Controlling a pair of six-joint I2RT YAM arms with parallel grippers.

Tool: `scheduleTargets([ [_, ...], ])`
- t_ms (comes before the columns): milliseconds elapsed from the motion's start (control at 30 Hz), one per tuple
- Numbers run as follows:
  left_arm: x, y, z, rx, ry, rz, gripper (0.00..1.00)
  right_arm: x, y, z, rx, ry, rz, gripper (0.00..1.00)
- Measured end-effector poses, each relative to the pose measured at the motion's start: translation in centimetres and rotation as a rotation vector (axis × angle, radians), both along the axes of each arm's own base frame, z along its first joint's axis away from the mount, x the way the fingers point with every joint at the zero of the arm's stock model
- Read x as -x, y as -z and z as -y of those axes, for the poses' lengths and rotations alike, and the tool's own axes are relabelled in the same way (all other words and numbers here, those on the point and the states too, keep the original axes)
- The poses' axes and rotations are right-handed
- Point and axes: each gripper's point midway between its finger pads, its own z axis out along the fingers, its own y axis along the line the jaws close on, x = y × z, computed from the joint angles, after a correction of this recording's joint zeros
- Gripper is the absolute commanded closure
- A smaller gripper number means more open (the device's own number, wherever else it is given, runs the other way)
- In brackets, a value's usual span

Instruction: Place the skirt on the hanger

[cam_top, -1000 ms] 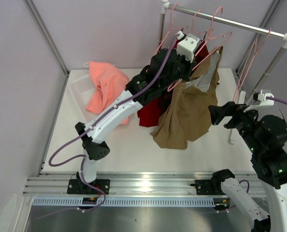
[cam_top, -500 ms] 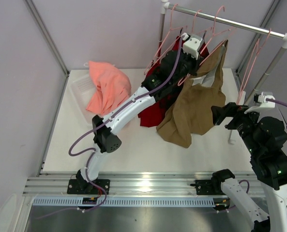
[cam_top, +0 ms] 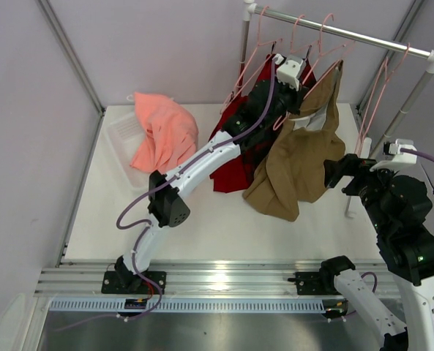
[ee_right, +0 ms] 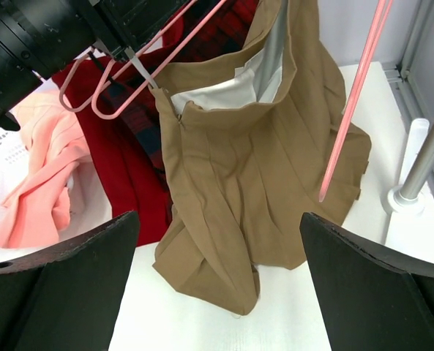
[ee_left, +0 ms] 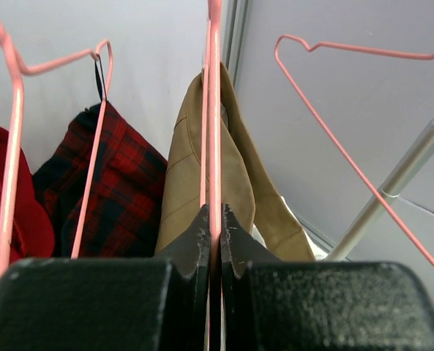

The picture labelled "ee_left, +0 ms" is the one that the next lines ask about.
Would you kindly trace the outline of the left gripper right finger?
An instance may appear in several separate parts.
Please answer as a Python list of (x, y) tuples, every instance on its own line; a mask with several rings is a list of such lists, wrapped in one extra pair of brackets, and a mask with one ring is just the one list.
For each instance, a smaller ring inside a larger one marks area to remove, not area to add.
[(288, 263), (222, 207), (228, 350), (434, 350), (434, 308), (393, 262)]

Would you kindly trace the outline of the khaki brown skirt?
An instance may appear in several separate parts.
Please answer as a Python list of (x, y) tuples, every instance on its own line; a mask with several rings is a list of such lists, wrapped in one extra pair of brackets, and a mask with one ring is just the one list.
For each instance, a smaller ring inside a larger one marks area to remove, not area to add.
[[(304, 228), (274, 187), (244, 125), (231, 78), (220, 67), (222, 117), (222, 202), (229, 204), (239, 224), (254, 228), (266, 248), (288, 262), (313, 261)], [(155, 250), (164, 249), (191, 224), (200, 209), (201, 114), (203, 76), (190, 83), (173, 130), (162, 216)]]

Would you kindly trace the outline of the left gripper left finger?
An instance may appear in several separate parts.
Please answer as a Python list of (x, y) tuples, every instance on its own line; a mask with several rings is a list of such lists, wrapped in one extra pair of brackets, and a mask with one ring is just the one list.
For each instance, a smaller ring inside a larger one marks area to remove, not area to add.
[(0, 278), (0, 350), (203, 350), (209, 209), (151, 258), (50, 258)]

